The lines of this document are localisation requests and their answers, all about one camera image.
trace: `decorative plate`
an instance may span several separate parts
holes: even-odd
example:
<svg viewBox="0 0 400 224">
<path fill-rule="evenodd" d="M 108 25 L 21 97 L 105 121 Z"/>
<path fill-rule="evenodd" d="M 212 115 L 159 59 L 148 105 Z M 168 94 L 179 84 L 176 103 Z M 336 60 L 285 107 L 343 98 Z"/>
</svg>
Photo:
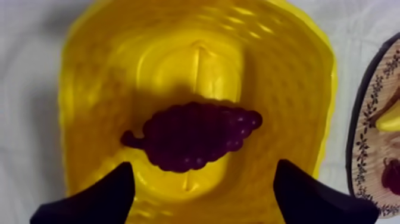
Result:
<svg viewBox="0 0 400 224">
<path fill-rule="evenodd" d="M 352 112 L 347 145 L 347 171 L 351 194 L 373 201 L 380 218 L 400 212 L 400 196 L 382 186 L 385 158 L 400 158 L 400 132 L 380 132 L 377 114 L 400 86 L 400 33 L 383 44 L 369 65 Z"/>
</svg>

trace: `yellow plastic basket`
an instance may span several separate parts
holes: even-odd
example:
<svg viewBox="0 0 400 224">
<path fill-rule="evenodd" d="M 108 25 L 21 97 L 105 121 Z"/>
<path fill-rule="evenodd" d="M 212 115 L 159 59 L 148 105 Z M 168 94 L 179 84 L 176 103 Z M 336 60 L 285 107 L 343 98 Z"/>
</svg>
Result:
<svg viewBox="0 0 400 224">
<path fill-rule="evenodd" d="M 273 177 L 287 158 L 317 176 L 336 90 L 326 36 L 285 1 L 114 0 L 71 28 L 60 78 L 68 194 L 122 161 L 136 198 L 127 223 L 283 223 Z M 229 100 L 264 124 L 199 171 L 162 172 L 121 134 L 192 100 Z"/>
</svg>

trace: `white tablecloth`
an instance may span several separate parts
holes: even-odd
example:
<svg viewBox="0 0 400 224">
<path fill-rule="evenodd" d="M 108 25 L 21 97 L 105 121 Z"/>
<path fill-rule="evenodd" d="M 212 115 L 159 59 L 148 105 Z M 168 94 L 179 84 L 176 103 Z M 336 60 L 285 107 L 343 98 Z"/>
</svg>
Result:
<svg viewBox="0 0 400 224">
<path fill-rule="evenodd" d="M 398 0 L 290 0 L 329 35 L 339 63 L 336 112 L 320 180 L 348 192 L 345 148 L 364 71 L 400 32 Z M 0 0 L 0 223 L 28 223 L 64 195 L 57 125 L 60 51 L 90 0 Z M 400 217 L 378 223 L 400 223 Z"/>
</svg>

